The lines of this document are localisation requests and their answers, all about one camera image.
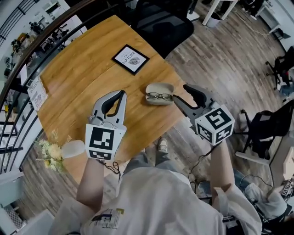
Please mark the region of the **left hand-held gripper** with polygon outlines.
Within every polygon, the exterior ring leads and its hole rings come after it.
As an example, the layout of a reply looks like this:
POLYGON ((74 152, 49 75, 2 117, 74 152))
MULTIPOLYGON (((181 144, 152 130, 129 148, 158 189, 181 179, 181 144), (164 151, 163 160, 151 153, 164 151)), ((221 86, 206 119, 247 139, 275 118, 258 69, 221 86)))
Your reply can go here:
POLYGON ((110 92, 96 101, 86 124, 85 150, 89 158, 113 161, 127 128, 124 123, 127 94, 110 92))

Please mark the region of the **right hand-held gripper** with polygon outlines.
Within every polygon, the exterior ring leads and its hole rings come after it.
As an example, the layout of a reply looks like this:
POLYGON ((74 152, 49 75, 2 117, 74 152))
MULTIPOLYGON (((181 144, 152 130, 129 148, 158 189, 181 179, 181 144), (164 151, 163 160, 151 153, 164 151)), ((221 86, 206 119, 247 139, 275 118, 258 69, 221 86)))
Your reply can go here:
POLYGON ((192 84, 184 84, 197 106, 173 95, 173 102, 183 115, 190 119, 192 130, 211 145, 217 145, 232 135, 235 119, 225 105, 213 100, 212 93, 192 84))

